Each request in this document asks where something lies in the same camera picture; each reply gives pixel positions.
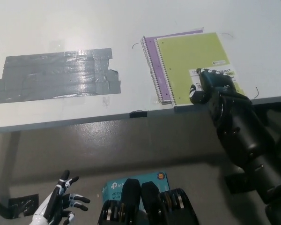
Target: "robotic hand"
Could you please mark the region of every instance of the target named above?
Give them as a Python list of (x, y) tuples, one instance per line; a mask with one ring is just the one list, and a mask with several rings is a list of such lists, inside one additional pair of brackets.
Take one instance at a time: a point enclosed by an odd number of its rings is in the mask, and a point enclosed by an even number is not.
[(75, 215), (73, 212), (64, 209), (76, 207), (83, 211), (88, 210), (86, 206), (77, 201), (90, 203), (89, 199), (77, 194), (65, 194), (68, 188), (79, 179), (79, 177), (69, 179), (69, 175), (68, 170), (64, 171), (53, 192), (49, 194), (33, 215), (30, 225), (58, 225), (62, 218), (67, 218), (64, 222), (64, 225), (67, 225), (72, 222)]
[(190, 89), (193, 104), (209, 104), (218, 138), (231, 162), (244, 170), (266, 206), (273, 225), (281, 225), (281, 159), (275, 141), (254, 112), (248, 97), (237, 93), (230, 76), (197, 69), (202, 90)]

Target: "floor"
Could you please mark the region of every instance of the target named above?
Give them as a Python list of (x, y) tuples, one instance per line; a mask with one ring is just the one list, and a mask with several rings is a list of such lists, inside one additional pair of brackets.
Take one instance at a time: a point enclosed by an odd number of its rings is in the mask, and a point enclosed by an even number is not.
[[(270, 131), (281, 115), (270, 113)], [(165, 170), (171, 188), (183, 188), (202, 225), (269, 224), (256, 192), (231, 195), (223, 176), (237, 168), (227, 159), (207, 113), (139, 118), (0, 134), (0, 201), (39, 194), (44, 200), (63, 170), (80, 175), (71, 187), (91, 199), (74, 209), (76, 225), (96, 224), (105, 182)], [(31, 217), (0, 218), (0, 225), (29, 224)]]

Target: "white sticker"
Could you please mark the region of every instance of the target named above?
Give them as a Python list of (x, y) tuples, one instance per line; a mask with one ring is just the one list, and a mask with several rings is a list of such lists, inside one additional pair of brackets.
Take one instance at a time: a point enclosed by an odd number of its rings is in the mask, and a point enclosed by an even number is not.
[(195, 69), (191, 69), (189, 70), (189, 73), (191, 75), (192, 83), (196, 86), (196, 90), (202, 90), (200, 77), (199, 74), (197, 74), (197, 71)]
[(225, 64), (226, 61), (225, 60), (219, 60), (219, 61), (214, 61), (212, 62), (212, 65), (218, 66), (218, 65), (223, 65)]

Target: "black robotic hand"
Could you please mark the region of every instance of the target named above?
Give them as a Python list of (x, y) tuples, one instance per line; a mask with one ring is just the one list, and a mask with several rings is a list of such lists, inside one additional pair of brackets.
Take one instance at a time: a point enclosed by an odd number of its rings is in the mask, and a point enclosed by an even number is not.
[(77, 194), (65, 194), (69, 187), (79, 179), (78, 176), (69, 179), (69, 175), (70, 172), (68, 170), (64, 171), (53, 192), (45, 199), (34, 214), (35, 216), (44, 217), (49, 225), (58, 225), (62, 218), (67, 218), (64, 225), (70, 224), (74, 219), (74, 213), (65, 210), (69, 207), (80, 208), (83, 211), (88, 210), (86, 206), (78, 202), (90, 203), (88, 198)]
[(194, 84), (191, 86), (189, 97), (193, 104), (207, 103), (214, 91), (225, 91), (230, 94), (236, 93), (232, 78), (226, 73), (201, 68), (197, 69), (197, 73), (200, 77), (202, 90), (197, 90)]

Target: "spiral notebook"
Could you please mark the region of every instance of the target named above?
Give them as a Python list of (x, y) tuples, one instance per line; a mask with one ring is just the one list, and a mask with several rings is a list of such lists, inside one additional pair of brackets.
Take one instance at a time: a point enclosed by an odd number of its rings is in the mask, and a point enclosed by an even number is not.
[(190, 86), (200, 90), (197, 68), (215, 69), (232, 77), (237, 91), (238, 77), (216, 33), (181, 35), (155, 39), (158, 57), (174, 106), (191, 105)]
[(184, 33), (177, 33), (177, 34), (170, 34), (170, 35), (164, 35), (164, 36), (157, 36), (157, 37), (144, 37), (141, 39), (141, 45), (144, 50), (149, 68), (150, 73), (152, 76), (152, 80), (155, 85), (155, 89), (157, 92), (158, 100), (163, 104), (170, 104), (170, 94), (166, 85), (166, 81), (163, 75), (163, 70), (158, 58), (158, 52), (155, 47), (154, 40), (157, 38), (163, 38), (163, 37), (171, 37), (171, 36), (179, 36), (179, 35), (186, 35), (186, 34), (196, 34), (196, 33), (203, 33), (203, 28), (192, 30), (189, 32)]

